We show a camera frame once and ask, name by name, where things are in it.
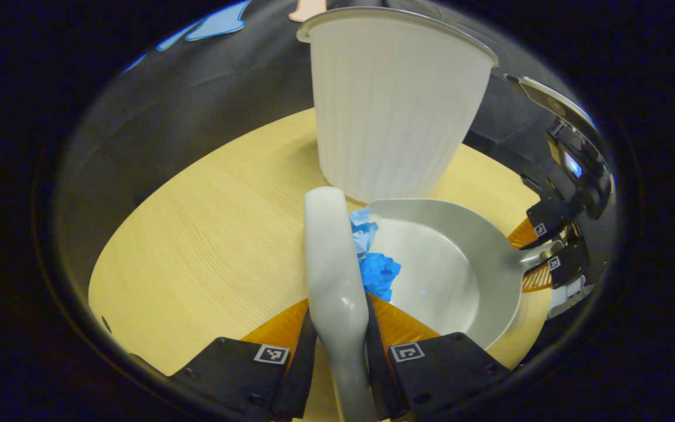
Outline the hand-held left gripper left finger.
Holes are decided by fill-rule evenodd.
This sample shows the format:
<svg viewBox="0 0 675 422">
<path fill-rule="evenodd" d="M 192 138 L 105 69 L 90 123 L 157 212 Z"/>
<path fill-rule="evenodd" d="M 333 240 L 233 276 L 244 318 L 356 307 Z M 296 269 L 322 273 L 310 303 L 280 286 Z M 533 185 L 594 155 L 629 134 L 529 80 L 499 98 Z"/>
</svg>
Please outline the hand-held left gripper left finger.
<svg viewBox="0 0 675 422">
<path fill-rule="evenodd" d="M 241 339 L 215 338 L 165 381 L 203 407 L 199 421 L 302 419 L 316 340 L 301 300 Z"/>
</svg>

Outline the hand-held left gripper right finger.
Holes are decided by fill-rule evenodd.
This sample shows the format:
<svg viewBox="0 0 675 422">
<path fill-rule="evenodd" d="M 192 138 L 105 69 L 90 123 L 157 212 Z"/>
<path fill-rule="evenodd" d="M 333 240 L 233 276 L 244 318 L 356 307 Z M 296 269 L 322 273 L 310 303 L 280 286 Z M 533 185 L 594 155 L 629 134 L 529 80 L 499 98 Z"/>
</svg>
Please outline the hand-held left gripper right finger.
<svg viewBox="0 0 675 422">
<path fill-rule="evenodd" d="M 377 413 L 391 421 L 461 421 L 510 370 L 463 333 L 439 335 L 367 295 L 366 352 Z"/>
</svg>

